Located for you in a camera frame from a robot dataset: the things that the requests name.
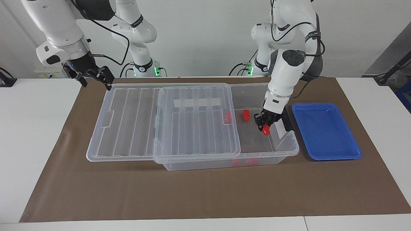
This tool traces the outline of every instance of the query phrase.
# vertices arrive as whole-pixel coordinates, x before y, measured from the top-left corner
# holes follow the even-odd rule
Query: transparent lid
[[[240,153],[233,99],[226,83],[160,89],[156,120],[156,163],[222,160]]]
[[[240,143],[229,85],[191,85],[113,84],[87,159],[179,163],[237,156]]]

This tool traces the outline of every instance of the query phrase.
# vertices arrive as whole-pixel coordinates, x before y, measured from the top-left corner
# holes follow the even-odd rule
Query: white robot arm
[[[258,54],[253,60],[254,73],[271,76],[263,109],[261,113],[254,115],[259,130],[266,135],[269,134],[270,126],[282,117],[298,80],[311,81],[318,78],[322,71],[323,43],[318,15],[311,2],[274,0],[273,24],[260,23],[252,30],[253,39],[259,46]],[[272,52],[269,47],[272,42],[289,44],[293,41],[294,28],[305,36],[305,52],[285,49]]]
[[[118,8],[119,16],[127,23],[123,27],[121,25],[114,27],[125,33],[132,43],[130,52],[134,63],[147,66],[151,60],[147,47],[142,43],[153,42],[157,32],[143,19],[135,0],[21,0],[21,2],[47,38],[47,41],[36,49],[42,64],[48,66],[64,63],[64,70],[69,77],[78,80],[84,87],[87,85],[85,77],[92,77],[110,90],[114,76],[107,66],[96,65],[94,57],[104,57],[104,55],[91,53],[88,44],[91,40],[84,38],[83,31],[76,24],[76,19],[85,18],[93,22],[94,20],[108,21]],[[144,73],[156,76],[154,68],[151,72],[145,70]]]
[[[117,15],[123,23],[114,24],[113,31],[125,35],[130,40],[129,51],[133,57],[134,73],[137,77],[159,76],[159,63],[153,60],[144,43],[154,42],[157,31],[140,13],[136,0],[116,0]],[[112,33],[113,38],[127,46],[126,40]]]

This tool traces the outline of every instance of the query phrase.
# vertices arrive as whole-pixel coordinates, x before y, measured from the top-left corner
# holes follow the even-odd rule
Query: brown paper mat
[[[231,84],[269,79],[118,79],[116,83],[143,81]],[[290,113],[300,153],[277,165],[169,172],[153,161],[91,163],[85,153],[104,94],[96,81],[89,80],[89,86],[81,89],[20,222],[411,213],[333,78],[310,83],[290,101],[288,110],[297,102],[336,104],[362,159],[313,161]]]

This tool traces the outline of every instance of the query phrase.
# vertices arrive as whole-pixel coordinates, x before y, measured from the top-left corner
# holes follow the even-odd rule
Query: white table
[[[411,203],[411,115],[373,79],[339,84]],[[71,79],[20,79],[0,88],[0,230],[411,230],[411,215],[88,221],[16,224],[80,90]]]

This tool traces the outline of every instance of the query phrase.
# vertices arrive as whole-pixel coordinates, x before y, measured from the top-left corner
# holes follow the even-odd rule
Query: blue plastic tray
[[[335,104],[294,104],[292,109],[308,154],[314,160],[363,156]]]

